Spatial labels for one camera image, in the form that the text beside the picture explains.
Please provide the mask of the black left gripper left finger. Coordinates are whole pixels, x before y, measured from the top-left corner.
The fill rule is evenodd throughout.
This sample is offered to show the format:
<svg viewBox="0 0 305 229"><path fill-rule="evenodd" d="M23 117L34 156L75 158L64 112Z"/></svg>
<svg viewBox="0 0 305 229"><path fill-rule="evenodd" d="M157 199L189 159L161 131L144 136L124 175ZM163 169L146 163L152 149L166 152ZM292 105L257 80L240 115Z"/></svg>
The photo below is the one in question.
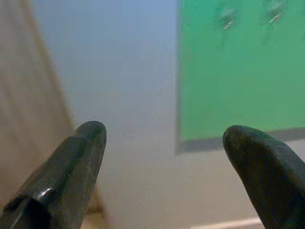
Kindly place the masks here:
<svg viewBox="0 0 305 229"><path fill-rule="evenodd" d="M88 121L65 138L22 184L0 216L2 229L79 229L106 147L103 123Z"/></svg>

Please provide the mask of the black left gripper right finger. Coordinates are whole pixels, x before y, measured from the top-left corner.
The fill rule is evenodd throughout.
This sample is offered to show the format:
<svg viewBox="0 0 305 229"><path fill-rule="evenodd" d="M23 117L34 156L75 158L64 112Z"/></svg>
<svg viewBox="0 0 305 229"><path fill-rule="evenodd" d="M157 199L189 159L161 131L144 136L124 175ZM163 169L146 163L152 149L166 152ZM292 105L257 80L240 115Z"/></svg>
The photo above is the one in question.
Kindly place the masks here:
<svg viewBox="0 0 305 229"><path fill-rule="evenodd" d="M223 146L266 229L305 227L305 163L285 143L242 125L223 135Z"/></svg>

